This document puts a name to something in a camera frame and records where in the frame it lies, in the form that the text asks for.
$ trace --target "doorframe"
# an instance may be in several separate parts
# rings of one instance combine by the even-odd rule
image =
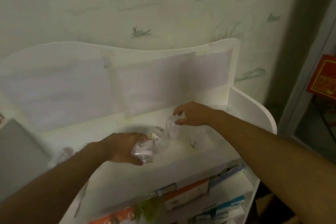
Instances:
[[[336,54],[336,0],[331,0],[320,29],[289,97],[278,124],[278,134],[293,136],[313,94],[306,92],[323,54]]]

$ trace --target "forearm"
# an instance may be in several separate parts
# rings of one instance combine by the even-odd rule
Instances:
[[[0,204],[2,223],[57,224],[93,172],[106,160],[91,143]]]
[[[223,111],[214,110],[208,125],[304,224],[334,222],[336,168],[332,163]]]

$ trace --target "wall mural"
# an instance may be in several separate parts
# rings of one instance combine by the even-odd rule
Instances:
[[[79,40],[141,50],[241,41],[236,86],[263,102],[295,0],[0,0],[0,53]],[[261,89],[246,87],[266,85]]]

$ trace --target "hand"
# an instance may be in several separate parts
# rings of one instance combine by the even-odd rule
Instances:
[[[141,159],[131,155],[132,148],[137,141],[147,141],[148,137],[139,133],[112,134],[101,141],[103,150],[106,151],[107,160],[120,163],[131,163],[142,166]]]
[[[180,105],[174,110],[173,115],[181,116],[184,113],[185,118],[175,121],[175,124],[189,126],[207,125],[212,111],[212,108],[196,102]]]

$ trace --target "right hand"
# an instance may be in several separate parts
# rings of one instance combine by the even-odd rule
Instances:
[[[207,125],[209,118],[214,109],[196,102],[189,102],[178,106],[173,115],[181,116],[185,114],[185,118],[175,121],[176,125],[201,126]]]

